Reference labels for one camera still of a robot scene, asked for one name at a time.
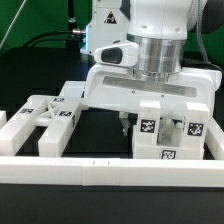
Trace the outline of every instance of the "white robot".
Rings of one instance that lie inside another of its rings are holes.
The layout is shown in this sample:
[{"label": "white robot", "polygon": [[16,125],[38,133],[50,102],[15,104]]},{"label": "white robot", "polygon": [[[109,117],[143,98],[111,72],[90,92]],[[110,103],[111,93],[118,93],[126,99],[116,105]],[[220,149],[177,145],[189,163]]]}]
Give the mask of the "white robot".
[{"label": "white robot", "polygon": [[81,52],[97,64],[86,82],[67,82],[59,97],[30,97],[0,130],[0,156],[14,156],[36,126],[45,126],[39,154],[60,157],[81,111],[95,107],[120,112],[125,133],[128,114],[138,114],[134,159],[202,159],[221,73],[181,68],[180,58],[205,4],[94,0]]},{"label": "white robot", "polygon": [[84,99],[89,107],[121,112],[125,129],[128,113],[138,114],[136,159],[203,158],[221,73],[181,68],[180,58],[206,2],[131,0],[127,40],[95,51]]}]

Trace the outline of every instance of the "black cable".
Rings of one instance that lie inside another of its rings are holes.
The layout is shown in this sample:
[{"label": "black cable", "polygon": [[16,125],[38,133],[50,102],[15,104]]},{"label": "black cable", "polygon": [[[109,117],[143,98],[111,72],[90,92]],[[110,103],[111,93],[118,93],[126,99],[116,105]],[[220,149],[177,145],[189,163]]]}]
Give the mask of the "black cable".
[{"label": "black cable", "polygon": [[68,17],[69,18],[75,18],[74,2],[73,2],[73,0],[68,0]]},{"label": "black cable", "polygon": [[50,42],[50,41],[66,41],[66,39],[41,39],[41,40],[37,40],[36,42],[34,42],[32,45],[30,45],[30,47],[35,47],[37,44],[42,43],[42,42]]},{"label": "black cable", "polygon": [[72,31],[55,31],[55,32],[49,32],[49,33],[43,33],[40,34],[36,37],[33,37],[32,39],[30,39],[29,41],[27,41],[23,47],[28,47],[31,43],[33,43],[34,41],[41,39],[43,37],[49,37],[49,36],[56,36],[56,35],[63,35],[63,34],[70,34],[72,35]]},{"label": "black cable", "polygon": [[68,29],[72,30],[75,28],[77,28],[77,22],[75,18],[74,1],[68,0]]}]

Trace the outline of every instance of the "black surface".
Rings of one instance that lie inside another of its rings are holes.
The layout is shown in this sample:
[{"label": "black surface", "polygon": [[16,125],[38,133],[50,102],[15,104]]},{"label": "black surface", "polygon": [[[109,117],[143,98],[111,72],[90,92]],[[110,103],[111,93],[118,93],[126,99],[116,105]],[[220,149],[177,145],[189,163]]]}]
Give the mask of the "black surface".
[{"label": "black surface", "polygon": [[[85,80],[87,71],[78,54],[64,49],[13,49],[0,58],[0,109],[11,116],[28,96],[58,95],[65,80]],[[218,100],[223,95],[220,90]],[[221,109],[215,113],[222,122]],[[34,142],[43,131],[35,130]],[[29,139],[19,155],[37,156],[35,144]],[[127,158],[130,144],[116,113],[91,110],[82,114],[63,156]],[[2,224],[221,224],[223,208],[223,188],[0,185]]]},{"label": "black surface", "polygon": [[120,64],[123,58],[123,51],[119,47],[105,49],[102,52],[101,60],[105,63]]}]

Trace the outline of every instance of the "silver cylinder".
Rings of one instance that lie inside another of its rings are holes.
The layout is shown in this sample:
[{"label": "silver cylinder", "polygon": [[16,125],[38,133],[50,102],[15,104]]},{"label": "silver cylinder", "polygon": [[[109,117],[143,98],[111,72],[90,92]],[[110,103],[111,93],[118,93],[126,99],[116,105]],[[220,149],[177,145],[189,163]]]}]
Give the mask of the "silver cylinder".
[{"label": "silver cylinder", "polygon": [[134,77],[145,81],[167,82],[169,74],[181,71],[183,40],[150,39],[128,34],[127,39],[139,45],[139,61]]}]

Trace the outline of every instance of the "black and white tag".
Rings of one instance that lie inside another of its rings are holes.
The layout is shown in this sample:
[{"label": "black and white tag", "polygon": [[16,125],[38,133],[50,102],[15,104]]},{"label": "black and white tag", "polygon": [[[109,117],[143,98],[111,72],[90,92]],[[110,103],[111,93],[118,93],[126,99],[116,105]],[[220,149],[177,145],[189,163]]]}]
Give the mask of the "black and white tag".
[{"label": "black and white tag", "polygon": [[70,117],[72,115],[72,112],[70,111],[61,111],[59,116],[61,117]]},{"label": "black and white tag", "polygon": [[57,102],[57,103],[60,103],[60,102],[64,102],[65,98],[55,98],[53,101]]},{"label": "black and white tag", "polygon": [[23,108],[21,110],[21,114],[31,114],[34,111],[34,109],[29,109],[29,108]]},{"label": "black and white tag", "polygon": [[112,11],[109,13],[104,23],[117,24],[117,21]]},{"label": "black and white tag", "polygon": [[174,150],[162,150],[161,159],[176,159],[177,152]]},{"label": "black and white tag", "polygon": [[187,134],[190,136],[201,137],[203,134],[204,124],[189,123]]},{"label": "black and white tag", "polygon": [[144,133],[154,133],[156,128],[156,121],[155,120],[141,120],[141,129],[140,132]]}]

